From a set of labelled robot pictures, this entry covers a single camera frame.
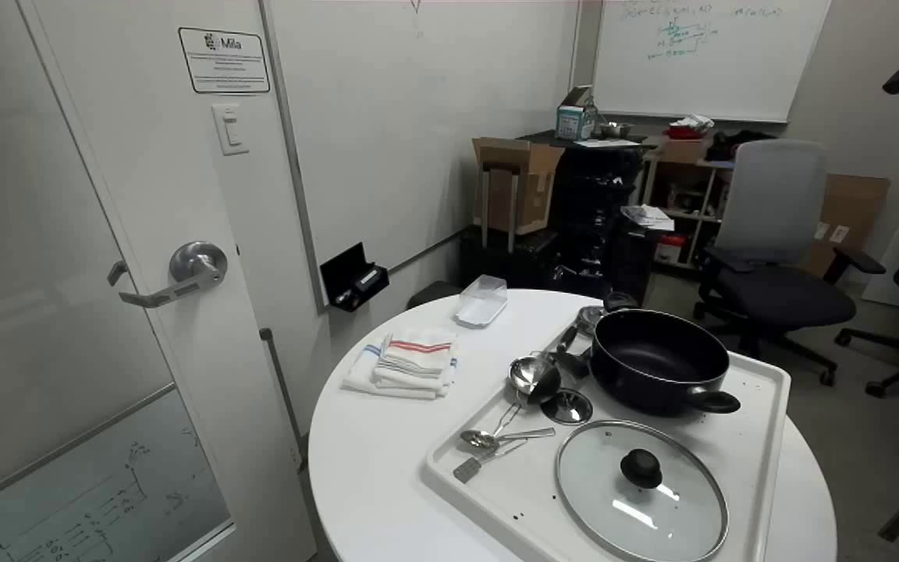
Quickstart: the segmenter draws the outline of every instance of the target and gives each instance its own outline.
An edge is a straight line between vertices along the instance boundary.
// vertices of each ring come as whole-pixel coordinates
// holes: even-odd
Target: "lid knob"
[[[649,451],[631,451],[617,470],[624,473],[629,481],[638,488],[660,488],[661,483],[661,461]]]

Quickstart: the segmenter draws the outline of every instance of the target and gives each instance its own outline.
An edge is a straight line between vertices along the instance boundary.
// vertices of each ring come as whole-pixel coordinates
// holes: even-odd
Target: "light switch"
[[[246,141],[243,141],[243,114],[239,104],[213,104],[213,121],[220,129],[220,145],[223,154],[250,154]]]

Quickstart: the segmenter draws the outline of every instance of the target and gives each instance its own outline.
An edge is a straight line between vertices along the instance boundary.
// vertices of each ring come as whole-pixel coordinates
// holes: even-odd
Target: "door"
[[[166,2],[122,8],[0,0],[0,562],[309,559],[209,148],[155,79]],[[228,252],[217,286],[118,298],[189,241]]]

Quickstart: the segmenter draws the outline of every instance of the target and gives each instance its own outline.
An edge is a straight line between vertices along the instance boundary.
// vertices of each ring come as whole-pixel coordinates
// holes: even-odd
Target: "cabinet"
[[[660,205],[675,219],[675,234],[666,234],[666,245],[678,248],[666,252],[660,241],[657,263],[688,273],[701,266],[702,248],[710,248],[721,227],[730,169],[734,162],[648,157],[639,203]]]

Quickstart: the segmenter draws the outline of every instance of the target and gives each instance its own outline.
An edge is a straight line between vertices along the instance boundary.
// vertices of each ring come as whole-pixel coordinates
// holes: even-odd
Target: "door handle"
[[[106,280],[115,285],[125,273],[128,273],[128,263],[118,258],[110,269]],[[118,294],[118,300],[140,307],[140,310],[155,310],[177,298],[217,286],[228,275],[228,256],[217,245],[190,241],[171,252],[170,275],[174,285],[164,286],[158,294]]]

